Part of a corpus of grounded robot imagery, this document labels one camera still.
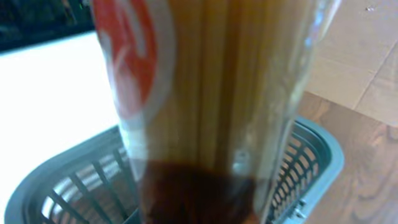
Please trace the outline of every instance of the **bottle label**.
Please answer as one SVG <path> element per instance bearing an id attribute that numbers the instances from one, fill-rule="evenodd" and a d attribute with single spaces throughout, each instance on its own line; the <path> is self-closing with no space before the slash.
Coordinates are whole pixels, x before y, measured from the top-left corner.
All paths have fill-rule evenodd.
<path id="1" fill-rule="evenodd" d="M 143 127 L 169 94 L 175 34 L 167 1 L 94 0 L 93 13 L 121 125 Z"/>

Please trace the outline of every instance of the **gray basket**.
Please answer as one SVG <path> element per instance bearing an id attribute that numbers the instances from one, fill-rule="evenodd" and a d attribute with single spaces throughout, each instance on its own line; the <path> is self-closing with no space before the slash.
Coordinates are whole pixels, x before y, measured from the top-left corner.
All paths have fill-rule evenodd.
<path id="1" fill-rule="evenodd" d="M 280 167 L 269 223 L 303 223 L 344 166 L 337 140 L 298 117 Z"/>
<path id="2" fill-rule="evenodd" d="M 304 222 L 343 163 L 334 137 L 298 118 L 267 222 Z M 139 224 L 131 177 L 119 131 L 112 128 L 30 173 L 7 205 L 5 224 Z"/>

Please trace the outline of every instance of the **white surface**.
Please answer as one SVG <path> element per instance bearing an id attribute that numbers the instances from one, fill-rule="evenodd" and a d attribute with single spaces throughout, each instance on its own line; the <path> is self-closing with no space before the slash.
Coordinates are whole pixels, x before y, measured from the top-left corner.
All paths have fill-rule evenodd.
<path id="1" fill-rule="evenodd" d="M 118 122 L 94 32 L 0 54 L 0 104 L 1 217 L 32 170 Z"/>

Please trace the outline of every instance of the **orange logo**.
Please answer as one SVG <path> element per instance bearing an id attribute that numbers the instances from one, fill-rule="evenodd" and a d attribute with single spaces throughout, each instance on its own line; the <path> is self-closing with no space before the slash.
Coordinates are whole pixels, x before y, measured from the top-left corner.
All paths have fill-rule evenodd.
<path id="1" fill-rule="evenodd" d="M 98 0 L 93 7 L 99 41 L 119 116 L 142 110 L 157 64 L 154 26 L 144 0 Z"/>

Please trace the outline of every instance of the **wooden table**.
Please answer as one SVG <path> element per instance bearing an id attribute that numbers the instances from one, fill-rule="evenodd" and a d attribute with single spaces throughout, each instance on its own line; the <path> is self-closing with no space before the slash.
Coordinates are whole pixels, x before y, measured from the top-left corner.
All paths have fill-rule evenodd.
<path id="1" fill-rule="evenodd" d="M 398 223 L 398 130 L 309 93 L 298 113 L 331 132 L 345 155 L 307 223 Z"/>

